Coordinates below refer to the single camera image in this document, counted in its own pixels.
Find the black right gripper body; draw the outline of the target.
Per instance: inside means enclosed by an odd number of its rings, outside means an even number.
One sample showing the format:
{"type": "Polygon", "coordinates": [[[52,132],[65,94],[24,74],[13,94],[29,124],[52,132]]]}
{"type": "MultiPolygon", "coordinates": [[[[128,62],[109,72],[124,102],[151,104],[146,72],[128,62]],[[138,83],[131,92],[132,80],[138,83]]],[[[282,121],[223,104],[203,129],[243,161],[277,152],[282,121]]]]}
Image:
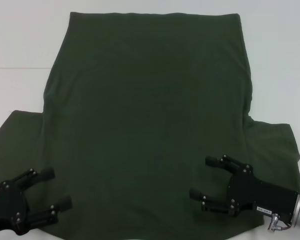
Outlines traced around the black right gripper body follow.
{"type": "Polygon", "coordinates": [[[265,216],[279,215],[279,220],[292,222],[298,192],[256,178],[252,173],[234,174],[226,191],[228,215],[236,217],[242,211],[256,211],[265,216]]]}

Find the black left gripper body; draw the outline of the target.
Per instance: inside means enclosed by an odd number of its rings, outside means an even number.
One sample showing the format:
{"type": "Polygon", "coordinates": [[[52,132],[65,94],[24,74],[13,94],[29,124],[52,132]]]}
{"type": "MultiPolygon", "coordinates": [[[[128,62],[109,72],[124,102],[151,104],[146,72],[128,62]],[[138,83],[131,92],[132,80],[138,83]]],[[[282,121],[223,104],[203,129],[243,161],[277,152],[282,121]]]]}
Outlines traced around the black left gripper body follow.
{"type": "Polygon", "coordinates": [[[30,224],[27,223],[30,207],[24,194],[30,187],[26,180],[0,183],[0,231],[12,230],[18,236],[30,231],[30,224]]]}

